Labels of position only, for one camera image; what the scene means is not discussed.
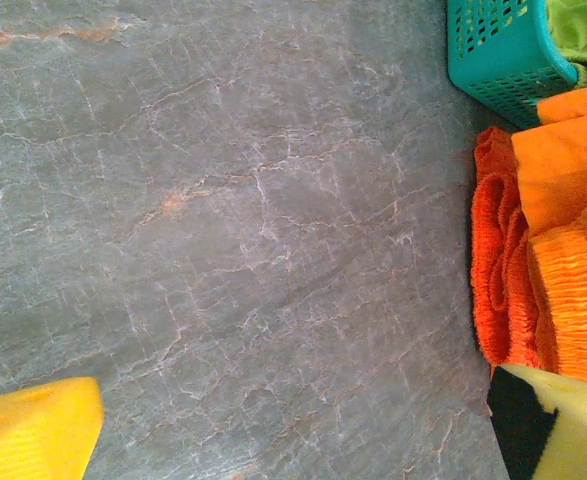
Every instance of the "orange fabric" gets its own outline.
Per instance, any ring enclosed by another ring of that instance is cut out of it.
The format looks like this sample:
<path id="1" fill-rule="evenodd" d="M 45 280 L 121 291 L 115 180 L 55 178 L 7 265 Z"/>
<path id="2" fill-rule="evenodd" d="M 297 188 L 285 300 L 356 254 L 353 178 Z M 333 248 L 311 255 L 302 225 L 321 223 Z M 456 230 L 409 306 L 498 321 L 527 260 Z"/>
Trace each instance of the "orange fabric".
<path id="1" fill-rule="evenodd" d="M 513 135 L 522 210 L 537 235 L 587 207 L 587 88 L 540 102 L 548 125 Z"/>
<path id="2" fill-rule="evenodd" d="M 549 315 L 540 317 L 544 366 L 587 382 L 587 209 L 574 222 L 531 239 L 532 266 Z M 546 348 L 555 351 L 547 352 Z"/>
<path id="3" fill-rule="evenodd" d="M 512 138 L 541 368 L 587 381 L 587 89 L 540 102 L 544 124 Z"/>
<path id="4" fill-rule="evenodd" d="M 471 286 L 480 348 L 492 367 L 505 362 L 537 366 L 537 307 L 526 267 L 528 227 L 509 134 L 497 128 L 482 133 L 475 162 Z"/>

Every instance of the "crinkled orange fabric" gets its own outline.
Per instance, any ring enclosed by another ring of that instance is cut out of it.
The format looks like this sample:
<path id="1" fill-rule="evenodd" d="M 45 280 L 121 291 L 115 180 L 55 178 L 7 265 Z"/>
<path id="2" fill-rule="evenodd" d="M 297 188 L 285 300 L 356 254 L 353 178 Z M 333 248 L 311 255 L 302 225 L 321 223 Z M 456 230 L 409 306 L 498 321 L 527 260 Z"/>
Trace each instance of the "crinkled orange fabric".
<path id="1" fill-rule="evenodd" d="M 490 128 L 477 139 L 471 207 L 473 317 L 482 353 L 501 363 L 537 366 L 537 307 L 528 279 L 528 226 L 520 208 L 510 135 Z"/>
<path id="2" fill-rule="evenodd" d="M 541 367 L 587 381 L 587 89 L 540 102 L 513 136 Z"/>

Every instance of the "folded cloth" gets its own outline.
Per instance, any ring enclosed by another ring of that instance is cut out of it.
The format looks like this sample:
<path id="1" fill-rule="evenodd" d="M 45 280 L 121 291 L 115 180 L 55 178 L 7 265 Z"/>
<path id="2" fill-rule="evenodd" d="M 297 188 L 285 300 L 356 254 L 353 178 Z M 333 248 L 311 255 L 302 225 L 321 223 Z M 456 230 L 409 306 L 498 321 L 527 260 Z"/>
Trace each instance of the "folded cloth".
<path id="1" fill-rule="evenodd" d="M 538 104 L 543 126 L 513 135 L 529 225 L 529 275 L 544 370 L 587 381 L 587 89 Z"/>
<path id="2" fill-rule="evenodd" d="M 490 128 L 477 139 L 471 207 L 474 324 L 493 366 L 537 366 L 535 297 L 526 267 L 528 227 L 520 208 L 510 135 Z"/>
<path id="3" fill-rule="evenodd" d="M 551 37 L 578 70 L 577 88 L 587 87 L 587 1 L 547 0 Z"/>
<path id="4" fill-rule="evenodd" d="M 530 247 L 549 312 L 539 320 L 542 364 L 587 382 L 587 208 L 574 222 L 533 237 Z"/>
<path id="5" fill-rule="evenodd" d="M 545 124 L 513 135 L 522 210 L 534 236 L 587 207 L 587 88 L 538 103 Z"/>

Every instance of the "laundry pile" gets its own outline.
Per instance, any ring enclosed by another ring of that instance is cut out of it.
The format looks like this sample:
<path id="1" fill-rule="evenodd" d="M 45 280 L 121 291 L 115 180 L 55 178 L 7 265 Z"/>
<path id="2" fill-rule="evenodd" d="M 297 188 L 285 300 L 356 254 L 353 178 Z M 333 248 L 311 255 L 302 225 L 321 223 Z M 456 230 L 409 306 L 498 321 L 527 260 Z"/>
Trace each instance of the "laundry pile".
<path id="1" fill-rule="evenodd" d="M 587 88 L 538 114 L 541 127 L 478 137 L 474 323 L 492 367 L 587 382 Z"/>

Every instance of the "orange towel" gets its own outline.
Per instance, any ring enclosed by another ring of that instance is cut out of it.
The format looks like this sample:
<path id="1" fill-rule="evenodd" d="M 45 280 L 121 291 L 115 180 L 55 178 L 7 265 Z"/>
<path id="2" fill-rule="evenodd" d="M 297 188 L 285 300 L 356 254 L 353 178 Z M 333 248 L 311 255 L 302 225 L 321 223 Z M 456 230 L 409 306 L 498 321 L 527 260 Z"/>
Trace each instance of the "orange towel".
<path id="1" fill-rule="evenodd" d="M 537 366 L 535 298 L 526 267 L 527 224 L 520 208 L 509 134 L 477 139 L 477 189 L 471 208 L 471 286 L 480 348 L 491 366 Z"/>
<path id="2" fill-rule="evenodd" d="M 545 370 L 587 381 L 587 89 L 540 102 L 513 136 Z"/>

